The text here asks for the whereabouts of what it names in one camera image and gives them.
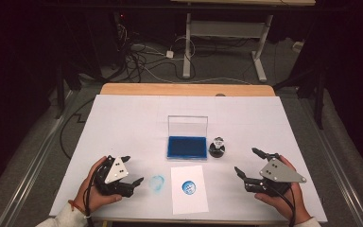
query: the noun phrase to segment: clear plastic box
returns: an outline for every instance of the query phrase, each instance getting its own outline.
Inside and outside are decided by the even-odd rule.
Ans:
[[[208,116],[170,115],[167,119],[167,158],[206,160]]]

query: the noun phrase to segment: desk leg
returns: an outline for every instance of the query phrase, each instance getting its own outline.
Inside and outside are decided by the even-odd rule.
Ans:
[[[265,76],[264,68],[262,67],[262,63],[260,60],[262,50],[264,49],[265,41],[267,40],[267,35],[270,28],[270,23],[272,22],[273,15],[269,15],[267,17],[267,21],[264,24],[264,27],[261,32],[261,38],[259,40],[257,51],[252,51],[252,60],[254,61],[254,66],[258,75],[258,78],[261,82],[266,82],[267,77]]]
[[[182,67],[182,76],[185,79],[190,78],[190,61],[191,61],[191,50],[190,50],[190,38],[191,38],[191,13],[187,13],[187,20],[185,22],[185,51],[184,51],[184,64]]]

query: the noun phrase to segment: white table surface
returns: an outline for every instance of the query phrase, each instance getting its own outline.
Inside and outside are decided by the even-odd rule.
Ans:
[[[208,155],[206,161],[168,161],[169,115],[208,116],[207,146],[214,138],[223,137],[224,156],[216,159]],[[50,216],[56,216],[77,194],[90,167],[102,156],[111,155],[131,157],[126,163],[130,175],[122,181],[145,179],[134,189],[131,198],[102,207],[93,213],[95,219],[286,223],[273,207],[246,192],[233,169],[237,166],[248,177],[262,179],[259,170],[267,161],[252,153],[251,148],[284,155],[307,179],[301,187],[308,212],[320,222],[327,221],[277,96],[97,96]],[[202,166],[209,212],[173,215],[170,178],[173,166]],[[159,192],[149,187],[149,181],[155,176],[164,178]]]

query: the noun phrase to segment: wooden table edge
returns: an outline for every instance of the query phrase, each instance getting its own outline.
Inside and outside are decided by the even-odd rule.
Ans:
[[[101,95],[124,96],[276,96],[269,85],[106,83]]]

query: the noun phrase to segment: card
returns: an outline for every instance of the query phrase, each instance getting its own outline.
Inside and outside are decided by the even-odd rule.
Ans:
[[[173,215],[208,212],[202,166],[172,167]]]

